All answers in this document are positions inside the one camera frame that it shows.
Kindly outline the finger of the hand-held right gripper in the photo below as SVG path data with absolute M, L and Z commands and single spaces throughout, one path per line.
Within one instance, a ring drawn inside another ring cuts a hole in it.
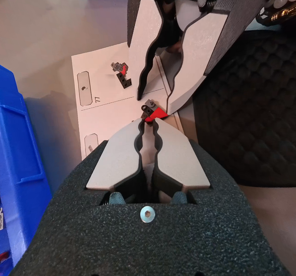
M 181 40 L 182 63 L 167 98 L 167 114 L 179 110 L 205 79 L 205 70 L 227 18 L 228 14 L 207 13 L 185 28 Z
M 129 48 L 129 71 L 135 98 L 142 99 L 147 76 L 153 66 L 157 39 L 162 29 L 162 16 L 155 0 L 140 0 Z

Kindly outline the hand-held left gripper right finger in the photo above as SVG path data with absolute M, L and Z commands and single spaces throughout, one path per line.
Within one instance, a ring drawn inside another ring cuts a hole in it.
M 152 175 L 153 188 L 160 191 L 208 189 L 210 182 L 189 139 L 162 119 L 153 121 L 157 150 Z

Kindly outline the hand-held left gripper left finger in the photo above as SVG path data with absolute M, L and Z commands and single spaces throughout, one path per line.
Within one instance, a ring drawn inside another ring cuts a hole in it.
M 136 119 L 116 132 L 107 142 L 87 189 L 128 192 L 136 188 L 137 176 L 142 170 L 144 119 Z

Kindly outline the red black toy brick assembly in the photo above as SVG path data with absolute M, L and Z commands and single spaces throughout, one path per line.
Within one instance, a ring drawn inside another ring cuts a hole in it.
M 153 120 L 159 118 L 164 119 L 168 117 L 168 114 L 157 105 L 153 100 L 147 100 L 142 106 L 142 116 L 141 118 L 148 124 L 152 125 Z

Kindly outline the white instruction booklet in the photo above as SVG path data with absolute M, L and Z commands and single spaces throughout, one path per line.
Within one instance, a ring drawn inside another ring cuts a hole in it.
M 135 83 L 123 88 L 112 63 L 129 63 L 127 42 L 71 57 L 75 84 L 82 160 L 104 140 L 141 117 L 141 106 L 155 100 L 165 110 L 181 56 L 164 51 L 155 56 L 141 101 L 135 98 Z

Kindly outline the person's black quilted clothing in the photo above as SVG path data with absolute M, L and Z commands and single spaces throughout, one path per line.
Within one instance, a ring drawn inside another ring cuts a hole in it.
M 296 185 L 296 41 L 245 31 L 193 95 L 197 139 L 240 185 Z

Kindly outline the blue plastic bin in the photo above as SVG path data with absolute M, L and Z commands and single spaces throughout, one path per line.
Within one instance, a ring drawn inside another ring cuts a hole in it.
M 9 275 L 34 237 L 52 195 L 40 158 L 28 110 L 14 74 L 0 66 L 0 194 L 4 229 L 0 265 Z

